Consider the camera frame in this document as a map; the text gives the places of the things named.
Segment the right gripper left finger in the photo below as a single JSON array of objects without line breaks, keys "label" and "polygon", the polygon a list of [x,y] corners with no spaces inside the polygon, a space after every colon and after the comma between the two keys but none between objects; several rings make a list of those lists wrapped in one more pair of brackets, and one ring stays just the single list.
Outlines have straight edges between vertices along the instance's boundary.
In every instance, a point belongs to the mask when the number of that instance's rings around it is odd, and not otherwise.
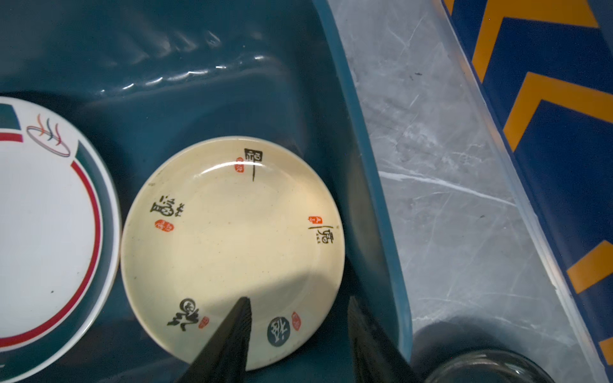
[{"label": "right gripper left finger", "polygon": [[251,301],[241,297],[177,382],[244,382],[251,331]]}]

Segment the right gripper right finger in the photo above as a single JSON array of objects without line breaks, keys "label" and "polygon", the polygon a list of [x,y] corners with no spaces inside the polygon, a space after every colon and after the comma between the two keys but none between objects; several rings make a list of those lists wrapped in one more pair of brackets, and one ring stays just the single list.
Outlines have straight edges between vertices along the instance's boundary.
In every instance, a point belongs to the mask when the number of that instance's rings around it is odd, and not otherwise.
[{"label": "right gripper right finger", "polygon": [[350,297],[347,322],[356,382],[421,382],[356,296]]}]

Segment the cream calligraphy plate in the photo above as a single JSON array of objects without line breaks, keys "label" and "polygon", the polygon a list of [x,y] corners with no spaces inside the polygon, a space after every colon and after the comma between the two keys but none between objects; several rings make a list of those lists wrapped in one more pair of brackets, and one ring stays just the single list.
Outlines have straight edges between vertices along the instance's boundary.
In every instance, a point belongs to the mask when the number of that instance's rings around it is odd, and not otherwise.
[{"label": "cream calligraphy plate", "polygon": [[343,223],[319,175],[286,148],[220,137],[149,177],[121,239],[121,277],[146,333],[194,362],[239,298],[252,307],[247,369],[321,327],[340,289]]}]

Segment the green striped rim plate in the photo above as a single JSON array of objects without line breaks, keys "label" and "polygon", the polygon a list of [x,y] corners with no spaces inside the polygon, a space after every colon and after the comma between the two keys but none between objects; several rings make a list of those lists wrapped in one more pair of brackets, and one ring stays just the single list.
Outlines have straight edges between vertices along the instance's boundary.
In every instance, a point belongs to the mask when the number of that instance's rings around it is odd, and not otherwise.
[{"label": "green striped rim plate", "polygon": [[105,162],[70,122],[1,100],[1,380],[31,377],[102,312],[119,264],[121,209]]}]

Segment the teal plastic bin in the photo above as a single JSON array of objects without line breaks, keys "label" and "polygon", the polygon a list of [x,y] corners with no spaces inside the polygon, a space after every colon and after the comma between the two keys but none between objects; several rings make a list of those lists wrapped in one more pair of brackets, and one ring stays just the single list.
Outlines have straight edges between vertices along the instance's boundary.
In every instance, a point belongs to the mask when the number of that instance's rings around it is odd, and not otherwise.
[{"label": "teal plastic bin", "polygon": [[249,382],[351,382],[357,296],[404,357],[410,304],[375,156],[325,1],[4,1],[1,93],[79,128],[127,213],[167,159],[250,136],[301,156],[335,198],[346,268],[335,304],[298,351]]}]

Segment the glass jar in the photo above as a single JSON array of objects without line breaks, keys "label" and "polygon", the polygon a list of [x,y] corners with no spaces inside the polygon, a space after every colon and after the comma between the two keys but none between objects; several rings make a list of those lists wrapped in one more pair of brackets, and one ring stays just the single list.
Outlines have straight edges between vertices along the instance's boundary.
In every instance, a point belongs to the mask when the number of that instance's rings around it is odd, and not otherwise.
[{"label": "glass jar", "polygon": [[503,349],[479,349],[442,363],[425,382],[554,383],[535,362]]}]

